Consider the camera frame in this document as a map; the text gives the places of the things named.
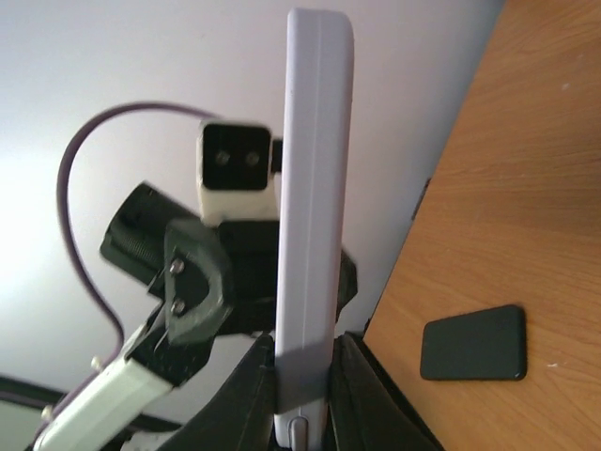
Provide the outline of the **black phone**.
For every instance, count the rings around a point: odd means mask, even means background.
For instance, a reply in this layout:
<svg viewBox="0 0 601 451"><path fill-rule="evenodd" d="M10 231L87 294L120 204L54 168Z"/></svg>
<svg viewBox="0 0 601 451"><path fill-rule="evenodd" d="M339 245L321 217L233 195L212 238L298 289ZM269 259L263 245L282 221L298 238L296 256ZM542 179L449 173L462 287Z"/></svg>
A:
<svg viewBox="0 0 601 451"><path fill-rule="evenodd" d="M420 375L428 381L520 381L528 370L525 310L507 304L425 324Z"/></svg>

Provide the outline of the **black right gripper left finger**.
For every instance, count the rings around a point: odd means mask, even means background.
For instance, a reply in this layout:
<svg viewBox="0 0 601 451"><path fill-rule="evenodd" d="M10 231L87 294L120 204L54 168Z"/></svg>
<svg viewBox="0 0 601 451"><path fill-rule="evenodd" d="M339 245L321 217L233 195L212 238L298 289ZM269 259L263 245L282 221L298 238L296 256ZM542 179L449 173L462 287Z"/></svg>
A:
<svg viewBox="0 0 601 451"><path fill-rule="evenodd" d="M268 450L276 410L273 352L273 338L259 336L213 399L160 449Z"/></svg>

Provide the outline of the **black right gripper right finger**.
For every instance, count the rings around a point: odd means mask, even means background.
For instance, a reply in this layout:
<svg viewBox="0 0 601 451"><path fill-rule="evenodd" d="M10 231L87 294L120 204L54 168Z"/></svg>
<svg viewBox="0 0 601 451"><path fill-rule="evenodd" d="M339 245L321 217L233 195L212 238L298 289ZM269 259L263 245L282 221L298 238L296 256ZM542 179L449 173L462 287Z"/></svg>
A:
<svg viewBox="0 0 601 451"><path fill-rule="evenodd" d="M440 450L421 416L362 339L334 341L326 450Z"/></svg>

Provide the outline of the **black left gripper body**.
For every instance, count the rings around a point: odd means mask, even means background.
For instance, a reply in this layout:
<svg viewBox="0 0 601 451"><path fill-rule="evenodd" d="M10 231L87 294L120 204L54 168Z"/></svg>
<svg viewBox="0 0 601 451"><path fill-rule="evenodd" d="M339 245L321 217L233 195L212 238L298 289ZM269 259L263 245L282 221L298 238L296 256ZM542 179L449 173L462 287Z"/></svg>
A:
<svg viewBox="0 0 601 451"><path fill-rule="evenodd" d="M216 227L231 259L238 306L220 335L270 332L275 327L279 222L233 221Z"/></svg>

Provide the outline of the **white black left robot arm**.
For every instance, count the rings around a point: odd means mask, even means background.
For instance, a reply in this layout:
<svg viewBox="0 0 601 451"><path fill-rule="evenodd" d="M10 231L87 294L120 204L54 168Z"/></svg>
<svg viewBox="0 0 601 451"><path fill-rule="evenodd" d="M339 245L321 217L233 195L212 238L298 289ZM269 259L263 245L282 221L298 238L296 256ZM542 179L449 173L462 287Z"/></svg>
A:
<svg viewBox="0 0 601 451"><path fill-rule="evenodd" d="M210 225L147 184L117 212L106 256L161 307L107 365L54 408L37 450L98 450L147 404L185 384L221 334L273 339L275 438L323 446L333 331L357 277L341 246L343 187L235 192L234 216Z"/></svg>

